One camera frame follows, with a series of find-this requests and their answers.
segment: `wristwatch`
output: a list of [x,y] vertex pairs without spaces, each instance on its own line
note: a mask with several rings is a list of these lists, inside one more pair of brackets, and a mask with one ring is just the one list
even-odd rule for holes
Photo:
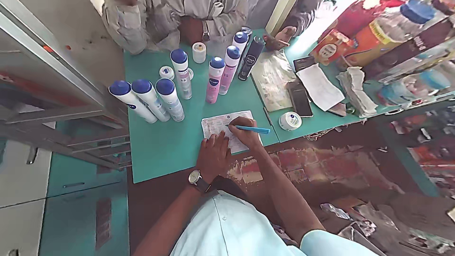
[[208,32],[208,25],[205,20],[202,21],[202,41],[207,42],[210,41],[210,33]]
[[188,181],[195,185],[201,193],[206,193],[210,188],[210,184],[202,179],[201,172],[199,170],[192,171],[188,177]]

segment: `beige shirt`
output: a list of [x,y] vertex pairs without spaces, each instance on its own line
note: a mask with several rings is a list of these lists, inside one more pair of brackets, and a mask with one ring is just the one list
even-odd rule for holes
[[[222,2],[221,14],[213,16],[214,3]],[[120,5],[106,0],[102,19],[113,40],[138,54],[144,49],[160,51],[177,49],[180,43],[180,17],[206,20],[210,41],[230,45],[233,35],[245,24],[247,0],[139,0],[136,6]]]

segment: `blue cap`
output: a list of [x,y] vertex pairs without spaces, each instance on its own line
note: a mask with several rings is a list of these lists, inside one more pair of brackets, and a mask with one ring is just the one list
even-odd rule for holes
[[137,93],[146,93],[152,89],[152,84],[147,79],[138,79],[131,84],[131,89]]
[[224,67],[224,60],[220,57],[212,57],[209,63],[210,66],[213,68],[223,68]]
[[114,95],[125,95],[131,91],[131,85],[123,80],[115,81],[111,86],[109,86],[109,91]]
[[248,41],[248,35],[242,31],[237,32],[235,33],[234,40],[239,44],[243,44],[244,42]]
[[419,0],[409,0],[399,8],[401,14],[413,23],[425,24],[435,17],[436,10]]
[[157,81],[155,88],[161,95],[169,95],[175,90],[175,85],[171,79],[161,78]]
[[179,48],[171,52],[171,59],[175,63],[183,64],[188,60],[188,54]]
[[233,60],[240,58],[240,49],[237,46],[228,46],[226,53]]
[[419,77],[430,87],[441,90],[450,87],[450,81],[439,71],[434,69],[420,73]]

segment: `paper form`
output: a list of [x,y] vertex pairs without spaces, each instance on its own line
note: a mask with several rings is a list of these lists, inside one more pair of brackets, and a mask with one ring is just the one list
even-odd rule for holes
[[226,133],[226,137],[229,137],[229,148],[231,149],[231,153],[248,150],[248,147],[241,143],[240,140],[235,137],[235,135],[229,131],[229,128],[226,126],[237,117],[253,119],[253,115],[250,110],[202,119],[201,124],[202,131],[204,132],[204,138],[210,138],[210,135],[220,134],[221,131],[224,131]]
[[297,76],[307,89],[314,104],[322,111],[327,111],[344,100],[343,93],[327,79],[318,64],[300,70],[297,72]]

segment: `light blue shirt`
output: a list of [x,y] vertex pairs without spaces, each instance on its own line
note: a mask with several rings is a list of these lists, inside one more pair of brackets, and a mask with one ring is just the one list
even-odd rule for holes
[[300,249],[287,246],[254,206],[224,191],[191,219],[171,256],[377,256],[366,247],[323,230],[305,234]]

